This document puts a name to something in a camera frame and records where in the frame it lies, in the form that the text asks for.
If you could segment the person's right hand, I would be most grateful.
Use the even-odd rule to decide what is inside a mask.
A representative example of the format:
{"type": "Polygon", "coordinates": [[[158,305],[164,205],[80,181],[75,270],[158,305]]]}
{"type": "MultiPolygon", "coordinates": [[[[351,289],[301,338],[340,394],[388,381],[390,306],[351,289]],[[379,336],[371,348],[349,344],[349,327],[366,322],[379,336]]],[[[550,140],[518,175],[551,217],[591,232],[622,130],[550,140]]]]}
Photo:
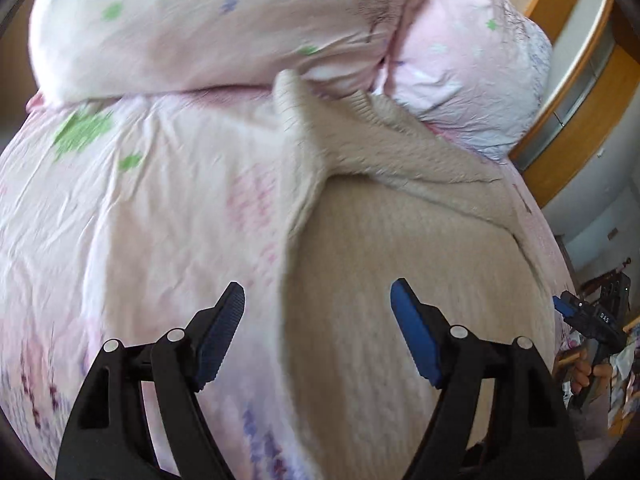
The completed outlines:
{"type": "Polygon", "coordinates": [[[570,390],[572,390],[573,394],[578,394],[596,380],[597,385],[592,387],[592,392],[594,396],[600,396],[608,388],[608,383],[613,376],[612,365],[608,362],[603,362],[592,367],[587,360],[587,356],[586,350],[582,350],[578,354],[578,358],[570,371],[572,375],[570,390]]]}

